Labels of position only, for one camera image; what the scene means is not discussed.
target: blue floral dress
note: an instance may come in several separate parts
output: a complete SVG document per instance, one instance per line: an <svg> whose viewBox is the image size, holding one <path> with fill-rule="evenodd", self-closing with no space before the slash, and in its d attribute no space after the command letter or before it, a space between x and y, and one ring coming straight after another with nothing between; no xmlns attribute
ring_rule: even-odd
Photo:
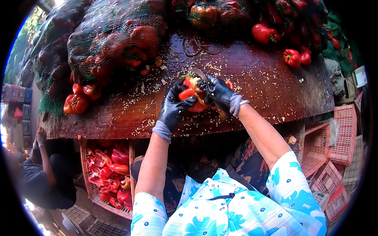
<svg viewBox="0 0 378 236"><path fill-rule="evenodd" d="M325 216L311 194L295 154L274 165L266 186L271 198L218 169L202 184L186 177L175 213L148 193L135 195L131 235L325 235ZM234 193L233 198L209 200Z"/></svg>

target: wooden table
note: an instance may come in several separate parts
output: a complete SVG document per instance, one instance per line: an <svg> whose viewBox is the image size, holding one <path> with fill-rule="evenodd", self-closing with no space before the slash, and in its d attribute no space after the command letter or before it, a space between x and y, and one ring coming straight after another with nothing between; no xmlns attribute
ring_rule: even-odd
<svg viewBox="0 0 378 236"><path fill-rule="evenodd" d="M198 50L194 32L171 33L160 55L166 70L152 68L146 77L128 74L113 79L98 101L84 115L47 116L41 125L48 138L138 139L149 138L155 126L165 91L179 76L192 67L229 79L235 90L271 124L322 114L334 109L333 93L326 77L324 60L312 58L304 68L290 68L283 60L284 47L271 43L235 40L213 43L208 51L222 50L218 55L204 51L188 57L183 50ZM185 112L175 136L201 135L243 129L240 121L229 116L222 120L214 110Z"/></svg>

